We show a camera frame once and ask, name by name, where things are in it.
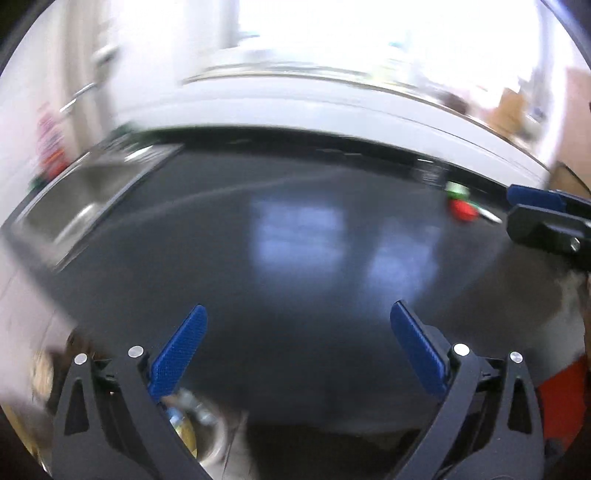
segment kitchen counter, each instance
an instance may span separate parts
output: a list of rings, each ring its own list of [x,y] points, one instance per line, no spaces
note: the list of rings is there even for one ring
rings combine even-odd
[[[434,402],[389,326],[405,299],[452,342],[524,354],[539,383],[583,352],[574,281],[504,226],[465,225],[405,151],[255,129],[161,132],[184,151],[131,190],[62,270],[2,233],[111,352],[157,352],[196,303],[209,328],[182,383],[251,421],[331,432],[422,425]],[[504,189],[448,176],[504,218]]]

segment metal screw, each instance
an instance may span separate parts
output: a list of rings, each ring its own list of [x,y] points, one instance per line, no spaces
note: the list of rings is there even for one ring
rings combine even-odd
[[[579,242],[579,239],[574,236],[570,239],[570,247],[573,252],[578,252],[581,248],[581,242]]]
[[[86,360],[88,360],[88,357],[86,356],[85,353],[79,353],[78,355],[76,355],[74,357],[74,363],[76,365],[82,365],[86,363]]]
[[[516,364],[520,364],[523,361],[523,355],[521,355],[519,352],[511,352],[509,354],[509,358]]]
[[[470,348],[467,345],[464,345],[463,343],[456,343],[453,346],[453,351],[460,356],[466,356],[470,353]]]
[[[144,354],[144,347],[139,345],[133,346],[127,351],[127,354],[131,358],[138,358],[139,356],[142,356]]]

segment green object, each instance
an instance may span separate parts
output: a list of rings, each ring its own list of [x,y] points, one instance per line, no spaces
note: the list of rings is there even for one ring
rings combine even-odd
[[[447,196],[453,200],[467,200],[470,197],[470,190],[464,185],[448,181],[445,185]]]

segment faucet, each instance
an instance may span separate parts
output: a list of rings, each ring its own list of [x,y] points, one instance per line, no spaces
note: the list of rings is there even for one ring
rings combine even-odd
[[[98,86],[99,84],[97,82],[90,82],[87,85],[84,85],[80,90],[78,90],[74,95],[72,95],[72,99],[68,103],[66,103],[63,107],[60,108],[60,113],[63,113],[64,115],[69,115],[72,112],[72,107],[78,100],[78,97]]]

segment stainless steel sink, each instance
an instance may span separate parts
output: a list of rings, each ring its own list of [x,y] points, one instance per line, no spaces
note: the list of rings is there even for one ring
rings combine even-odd
[[[153,145],[85,156],[45,187],[12,228],[45,263],[57,267],[125,192],[179,148]]]

